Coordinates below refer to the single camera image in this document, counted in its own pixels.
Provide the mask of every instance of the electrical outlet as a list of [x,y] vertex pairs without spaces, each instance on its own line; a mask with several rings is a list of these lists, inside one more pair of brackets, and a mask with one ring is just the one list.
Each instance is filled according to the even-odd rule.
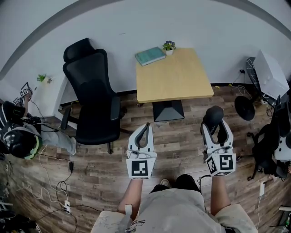
[[71,205],[70,205],[70,202],[65,201],[65,207],[64,207],[64,210],[65,210],[67,213],[71,213]]
[[265,193],[265,183],[261,182],[260,184],[260,196],[263,196]]

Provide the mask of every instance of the white pot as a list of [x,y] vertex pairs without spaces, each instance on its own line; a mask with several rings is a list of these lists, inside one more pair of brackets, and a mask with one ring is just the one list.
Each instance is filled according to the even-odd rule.
[[173,50],[166,50],[166,54],[167,55],[172,55],[173,54]]

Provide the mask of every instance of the trousers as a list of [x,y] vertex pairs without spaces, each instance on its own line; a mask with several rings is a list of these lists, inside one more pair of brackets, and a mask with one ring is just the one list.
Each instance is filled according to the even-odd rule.
[[[177,189],[186,189],[186,190],[194,190],[200,192],[198,186],[195,183],[195,180],[193,179],[192,176],[188,174],[180,175],[175,183],[172,185],[172,188],[177,188]],[[152,192],[158,192],[158,191],[163,191],[169,189],[169,187],[158,184],[154,187],[154,189],[151,191]]]
[[46,126],[41,126],[40,136],[43,144],[66,149],[68,153],[74,155],[76,153],[75,139],[70,138],[68,135],[62,133],[61,131],[53,131],[53,129],[50,129]]

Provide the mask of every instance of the chair headrest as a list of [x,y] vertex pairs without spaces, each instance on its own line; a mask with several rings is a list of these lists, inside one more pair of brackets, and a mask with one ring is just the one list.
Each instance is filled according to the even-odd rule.
[[89,38],[82,39],[64,51],[64,62],[71,62],[93,54],[95,49],[92,47]]

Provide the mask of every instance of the wooden table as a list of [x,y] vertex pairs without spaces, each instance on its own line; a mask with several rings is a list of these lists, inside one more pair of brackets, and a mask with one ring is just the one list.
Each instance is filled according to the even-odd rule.
[[182,99],[213,96],[194,49],[176,49],[173,55],[146,66],[137,62],[136,85],[138,102],[153,103],[155,121],[183,119]]

